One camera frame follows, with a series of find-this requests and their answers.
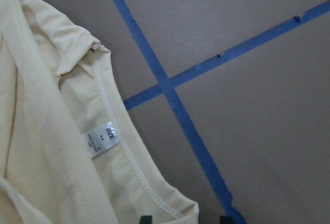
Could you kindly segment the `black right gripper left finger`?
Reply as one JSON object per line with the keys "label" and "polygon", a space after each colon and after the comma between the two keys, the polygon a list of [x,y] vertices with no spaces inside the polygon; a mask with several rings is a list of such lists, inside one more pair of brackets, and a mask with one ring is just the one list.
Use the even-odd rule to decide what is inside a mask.
{"label": "black right gripper left finger", "polygon": [[152,215],[143,215],[140,217],[139,224],[152,224],[153,217]]}

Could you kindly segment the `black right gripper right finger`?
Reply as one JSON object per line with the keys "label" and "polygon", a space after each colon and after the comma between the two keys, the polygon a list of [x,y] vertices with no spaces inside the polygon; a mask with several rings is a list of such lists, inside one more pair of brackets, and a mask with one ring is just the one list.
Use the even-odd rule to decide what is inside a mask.
{"label": "black right gripper right finger", "polygon": [[230,216],[220,216],[220,224],[234,224],[234,220]]}

